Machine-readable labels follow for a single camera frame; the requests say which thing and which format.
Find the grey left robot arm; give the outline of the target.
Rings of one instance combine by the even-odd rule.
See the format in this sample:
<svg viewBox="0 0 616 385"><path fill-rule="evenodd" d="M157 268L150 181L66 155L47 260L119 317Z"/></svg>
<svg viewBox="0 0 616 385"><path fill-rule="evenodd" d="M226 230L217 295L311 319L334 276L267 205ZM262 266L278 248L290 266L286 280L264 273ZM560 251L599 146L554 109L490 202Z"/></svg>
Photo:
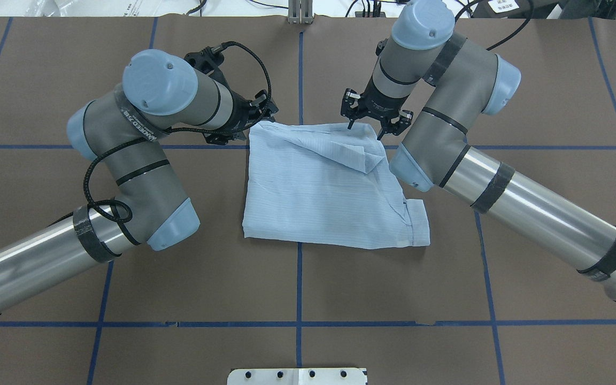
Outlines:
<svg viewBox="0 0 616 385"><path fill-rule="evenodd" d="M86 103L67 122L71 147L87 161L84 202L57 221L0 249L0 315L133 247L161 251L200 225L190 195L162 141L176 133L225 145L277 107L271 76L252 53L265 88L250 98L230 87L221 70L237 42L205 47L183 58L158 49L136 53L118 84Z"/></svg>

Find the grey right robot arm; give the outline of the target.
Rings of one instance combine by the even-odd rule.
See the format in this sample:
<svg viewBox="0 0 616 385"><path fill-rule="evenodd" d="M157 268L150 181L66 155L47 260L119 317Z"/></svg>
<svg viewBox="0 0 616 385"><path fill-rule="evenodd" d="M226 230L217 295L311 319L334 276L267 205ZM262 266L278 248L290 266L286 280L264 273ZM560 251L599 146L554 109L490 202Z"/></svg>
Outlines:
<svg viewBox="0 0 616 385"><path fill-rule="evenodd" d="M616 225L591 214L467 142L480 114L497 114L515 95L518 68L455 32L442 1L410 1L362 93L350 88L349 125L378 120L381 135L404 139L391 173L420 191L438 186L554 253L616 302Z"/></svg>

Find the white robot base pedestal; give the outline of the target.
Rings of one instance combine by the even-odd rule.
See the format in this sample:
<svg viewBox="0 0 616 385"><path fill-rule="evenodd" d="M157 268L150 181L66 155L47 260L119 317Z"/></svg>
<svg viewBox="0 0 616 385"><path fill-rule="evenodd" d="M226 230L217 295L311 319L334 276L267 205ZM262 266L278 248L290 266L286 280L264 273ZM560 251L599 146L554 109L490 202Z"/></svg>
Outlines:
<svg viewBox="0 0 616 385"><path fill-rule="evenodd" d="M357 367L238 368L227 384L368 384L368 376Z"/></svg>

